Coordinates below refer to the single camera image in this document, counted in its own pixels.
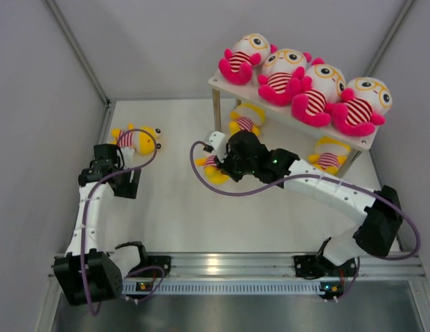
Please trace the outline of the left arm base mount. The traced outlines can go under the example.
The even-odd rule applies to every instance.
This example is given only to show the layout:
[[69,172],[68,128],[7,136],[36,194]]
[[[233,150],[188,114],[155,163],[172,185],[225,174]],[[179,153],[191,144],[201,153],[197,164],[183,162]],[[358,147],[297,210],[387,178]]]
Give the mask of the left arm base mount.
[[127,277],[161,278],[163,269],[165,276],[170,273],[172,257],[170,255],[150,255],[133,267]]

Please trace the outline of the yellow plush sideways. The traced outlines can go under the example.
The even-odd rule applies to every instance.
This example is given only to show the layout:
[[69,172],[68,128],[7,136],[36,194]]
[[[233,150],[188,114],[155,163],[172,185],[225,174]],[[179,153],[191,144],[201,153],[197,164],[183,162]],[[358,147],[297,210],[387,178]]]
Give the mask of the yellow plush sideways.
[[150,155],[155,149],[161,150],[162,144],[158,141],[162,130],[152,127],[140,127],[142,131],[132,131],[133,124],[128,124],[127,130],[112,129],[113,144],[119,147],[129,147],[142,156]]

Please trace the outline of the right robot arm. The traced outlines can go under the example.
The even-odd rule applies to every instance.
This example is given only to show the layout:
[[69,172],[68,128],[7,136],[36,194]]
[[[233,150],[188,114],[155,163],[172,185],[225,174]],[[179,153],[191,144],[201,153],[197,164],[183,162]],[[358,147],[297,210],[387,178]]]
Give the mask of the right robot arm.
[[299,192],[342,212],[354,227],[325,241],[316,266],[331,275],[359,255],[388,259],[402,224],[397,191],[387,185],[380,190],[357,187],[331,176],[286,149],[268,149],[248,131],[232,136],[215,131],[208,138],[215,163],[235,182],[252,175],[261,183],[275,183]]

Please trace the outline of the yellow plush front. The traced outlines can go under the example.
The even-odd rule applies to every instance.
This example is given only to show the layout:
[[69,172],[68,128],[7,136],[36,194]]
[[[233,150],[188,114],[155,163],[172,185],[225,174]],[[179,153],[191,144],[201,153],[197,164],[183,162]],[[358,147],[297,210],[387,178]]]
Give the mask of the yellow plush front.
[[260,128],[265,123],[265,110],[254,104],[242,103],[230,112],[229,132],[231,135],[239,131],[248,131],[260,135]]

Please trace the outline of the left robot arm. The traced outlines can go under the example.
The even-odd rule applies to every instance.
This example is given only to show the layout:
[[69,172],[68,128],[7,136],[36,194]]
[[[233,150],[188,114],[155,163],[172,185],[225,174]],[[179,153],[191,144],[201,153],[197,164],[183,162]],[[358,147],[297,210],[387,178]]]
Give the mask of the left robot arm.
[[144,275],[150,260],[141,241],[129,241],[127,224],[111,213],[117,203],[135,199],[141,177],[131,164],[135,151],[96,145],[79,177],[79,209],[71,242],[53,272],[72,306],[116,299],[123,278]]

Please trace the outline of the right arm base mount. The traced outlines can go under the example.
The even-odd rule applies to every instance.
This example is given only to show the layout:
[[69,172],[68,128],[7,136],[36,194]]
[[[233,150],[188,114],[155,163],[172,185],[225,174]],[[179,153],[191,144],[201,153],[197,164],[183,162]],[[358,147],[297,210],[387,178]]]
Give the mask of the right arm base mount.
[[319,279],[322,277],[354,277],[357,270],[355,259],[349,259],[337,266],[323,256],[295,255],[295,274],[303,279]]

